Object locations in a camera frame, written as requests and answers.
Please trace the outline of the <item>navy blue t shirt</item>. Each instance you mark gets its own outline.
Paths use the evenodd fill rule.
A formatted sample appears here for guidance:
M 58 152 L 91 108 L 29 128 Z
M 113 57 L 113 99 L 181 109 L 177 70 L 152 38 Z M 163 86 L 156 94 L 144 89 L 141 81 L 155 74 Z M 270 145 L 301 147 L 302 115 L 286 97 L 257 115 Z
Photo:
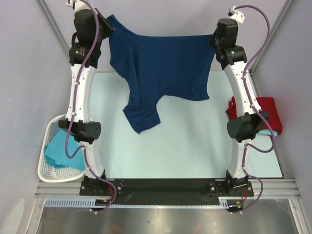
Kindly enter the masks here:
M 123 112 L 140 134 L 160 124 L 157 104 L 164 96 L 208 100 L 208 77 L 214 48 L 211 35 L 143 36 L 127 29 L 114 15 L 109 36 L 110 65 L 126 80 L 128 104 Z

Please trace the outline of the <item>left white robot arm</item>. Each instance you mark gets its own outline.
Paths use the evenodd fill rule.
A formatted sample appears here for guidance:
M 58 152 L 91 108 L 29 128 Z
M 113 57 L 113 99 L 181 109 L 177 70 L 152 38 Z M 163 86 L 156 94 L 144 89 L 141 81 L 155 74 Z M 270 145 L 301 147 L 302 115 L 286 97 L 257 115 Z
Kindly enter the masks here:
M 90 99 L 93 79 L 101 55 L 101 44 L 114 29 L 96 8 L 80 9 L 74 14 L 76 32 L 69 50 L 72 84 L 70 103 L 59 128 L 66 131 L 65 153 L 73 159 L 82 153 L 85 164 L 80 195 L 100 196 L 112 190 L 106 180 L 95 141 L 101 133 L 101 124 L 92 121 Z

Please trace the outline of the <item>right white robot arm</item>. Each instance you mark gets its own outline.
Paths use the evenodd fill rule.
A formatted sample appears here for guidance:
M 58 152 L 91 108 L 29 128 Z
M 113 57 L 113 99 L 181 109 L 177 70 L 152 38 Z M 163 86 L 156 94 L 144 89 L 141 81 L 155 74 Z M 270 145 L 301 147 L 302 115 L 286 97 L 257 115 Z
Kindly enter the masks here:
M 227 131 L 233 143 L 224 191 L 230 196 L 239 196 L 242 190 L 250 188 L 249 176 L 244 172 L 247 169 L 246 147 L 262 129 L 264 120 L 269 118 L 269 114 L 261 110 L 252 91 L 250 77 L 244 71 L 247 56 L 244 48 L 236 44 L 238 29 L 236 20 L 220 19 L 208 43 L 214 48 L 216 59 L 230 82 L 236 106 L 237 117 L 227 123 Z

